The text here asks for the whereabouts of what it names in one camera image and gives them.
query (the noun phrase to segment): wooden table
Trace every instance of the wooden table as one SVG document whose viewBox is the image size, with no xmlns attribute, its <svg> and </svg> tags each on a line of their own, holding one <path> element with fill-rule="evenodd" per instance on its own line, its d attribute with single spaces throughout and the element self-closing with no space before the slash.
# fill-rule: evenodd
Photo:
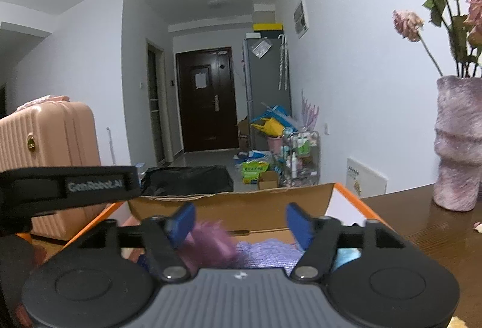
<svg viewBox="0 0 482 328">
<path fill-rule="evenodd" d="M 455 313 L 468 328 L 482 327 L 482 202 L 471 212 L 444 210 L 432 202 L 433 186 L 364 199 L 404 238 L 449 269 L 460 284 Z"/>
</svg>

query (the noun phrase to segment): white bottle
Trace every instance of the white bottle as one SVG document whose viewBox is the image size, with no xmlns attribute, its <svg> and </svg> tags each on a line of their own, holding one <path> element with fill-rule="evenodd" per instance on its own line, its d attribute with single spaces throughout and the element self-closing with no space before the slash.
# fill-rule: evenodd
<svg viewBox="0 0 482 328">
<path fill-rule="evenodd" d="M 296 158 L 296 153 L 293 152 L 291 155 L 291 178 L 296 179 L 298 177 L 298 171 L 296 169 L 298 159 Z"/>
</svg>

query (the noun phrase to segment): blue gripper pad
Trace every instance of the blue gripper pad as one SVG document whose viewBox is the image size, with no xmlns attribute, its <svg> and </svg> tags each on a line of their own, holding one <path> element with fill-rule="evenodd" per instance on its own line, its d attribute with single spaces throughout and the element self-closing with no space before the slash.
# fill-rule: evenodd
<svg viewBox="0 0 482 328">
<path fill-rule="evenodd" d="M 189 232 L 194 228 L 196 221 L 196 208 L 192 203 L 184 204 L 169 219 L 167 236 L 174 249 L 179 248 Z"/>
<path fill-rule="evenodd" d="M 312 218 L 290 203 L 286 206 L 286 223 L 300 247 L 307 250 L 314 237 Z"/>
</svg>

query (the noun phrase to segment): purple bubble wrap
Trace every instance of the purple bubble wrap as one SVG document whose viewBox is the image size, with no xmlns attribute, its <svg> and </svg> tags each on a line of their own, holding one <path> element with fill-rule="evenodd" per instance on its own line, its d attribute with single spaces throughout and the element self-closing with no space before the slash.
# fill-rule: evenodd
<svg viewBox="0 0 482 328">
<path fill-rule="evenodd" d="M 239 242 L 238 268 L 273 268 L 283 267 L 289 275 L 300 260 L 303 252 L 296 246 L 285 244 L 275 238 L 257 244 Z"/>
</svg>

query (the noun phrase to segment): refrigerator door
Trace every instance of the refrigerator door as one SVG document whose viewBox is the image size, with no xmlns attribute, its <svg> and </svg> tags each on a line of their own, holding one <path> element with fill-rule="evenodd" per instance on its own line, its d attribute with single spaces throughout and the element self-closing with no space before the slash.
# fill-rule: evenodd
<svg viewBox="0 0 482 328">
<path fill-rule="evenodd" d="M 283 106 L 291 115 L 291 93 L 284 89 L 284 81 L 281 90 L 278 90 L 280 77 L 280 47 L 281 39 L 270 39 L 273 46 L 262 58 L 258 58 L 252 51 L 251 46 L 257 39 L 244 40 L 244 60 L 246 63 L 246 97 L 248 100 L 248 119 L 254 118 L 266 111 L 263 105 Z M 251 127 L 250 147 L 256 150 L 267 150 L 266 136 Z"/>
</svg>

